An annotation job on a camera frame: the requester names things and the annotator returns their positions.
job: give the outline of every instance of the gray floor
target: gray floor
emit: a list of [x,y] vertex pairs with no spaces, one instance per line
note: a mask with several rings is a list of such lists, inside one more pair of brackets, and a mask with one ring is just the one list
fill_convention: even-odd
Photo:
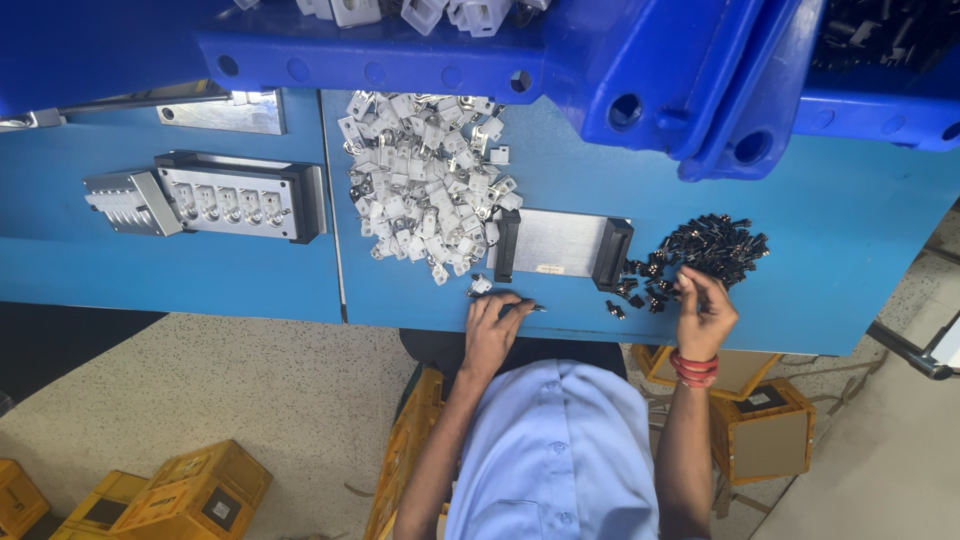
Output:
[[[939,228],[960,251],[960,217]],[[881,320],[918,342],[960,309],[960,270],[927,257],[904,276]],[[791,381],[807,397],[841,396],[850,379],[881,357],[864,338],[852,356],[785,356],[768,379]],[[900,361],[891,357],[889,361]],[[630,381],[655,394],[627,358]],[[247,538],[312,533],[360,539],[393,420],[414,361],[396,329],[171,314],[43,389],[0,419],[0,455],[20,461],[59,514],[69,513],[108,471],[149,477],[164,459],[232,438],[275,481]],[[841,407],[824,399],[816,443]],[[793,479],[733,489],[773,506]],[[733,503],[713,521],[716,540],[746,540],[765,514]]]

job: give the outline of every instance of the pile of black connectors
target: pile of black connectors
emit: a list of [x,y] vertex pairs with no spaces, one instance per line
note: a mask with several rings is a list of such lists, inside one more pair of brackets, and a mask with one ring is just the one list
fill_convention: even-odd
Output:
[[[664,238],[646,262],[624,261],[623,274],[647,278],[643,282],[647,293],[646,304],[632,292],[639,287],[637,278],[623,278],[613,294],[633,307],[641,308],[649,304],[651,313],[660,313],[666,309],[670,298],[679,301],[680,291],[673,288],[673,282],[663,278],[663,269],[677,263],[717,278],[730,290],[734,284],[747,279],[747,272],[756,270],[755,261],[758,258],[770,253],[767,235],[750,235],[747,230],[750,226],[749,219],[732,221],[727,214],[702,215],[691,219]],[[607,310],[617,318],[625,317],[623,310],[610,301],[607,301]]]

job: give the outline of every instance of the red bangle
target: red bangle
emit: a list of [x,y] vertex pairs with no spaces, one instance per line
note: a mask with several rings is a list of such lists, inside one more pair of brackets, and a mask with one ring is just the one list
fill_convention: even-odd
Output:
[[[674,372],[677,374],[677,380],[691,388],[706,388],[713,385],[717,380],[717,365],[719,362],[720,358],[717,355],[706,362],[695,362],[680,356],[677,349],[670,353],[670,365],[673,366]],[[706,368],[707,370],[693,371],[690,368]]]

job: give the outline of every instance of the label sticker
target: label sticker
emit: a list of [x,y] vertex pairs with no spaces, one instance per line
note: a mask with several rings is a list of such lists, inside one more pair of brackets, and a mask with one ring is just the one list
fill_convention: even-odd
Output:
[[222,520],[225,520],[227,516],[230,515],[230,507],[223,503],[217,503],[217,505],[213,507],[212,511]]
[[756,394],[755,396],[750,396],[747,398],[747,401],[754,405],[763,405],[770,402],[770,398],[766,397],[764,394]]
[[559,264],[538,264],[537,272],[541,274],[562,274],[564,268]]

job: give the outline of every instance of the dark trousers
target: dark trousers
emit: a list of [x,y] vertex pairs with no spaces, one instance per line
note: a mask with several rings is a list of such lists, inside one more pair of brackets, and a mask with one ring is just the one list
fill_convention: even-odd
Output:
[[[457,377],[457,371],[464,363],[467,335],[459,331],[400,329],[400,342],[414,360],[444,374],[446,399]],[[612,371],[623,380],[627,379],[623,352],[616,343],[538,337],[518,337],[496,374],[506,373],[537,360],[552,358],[577,360]]]

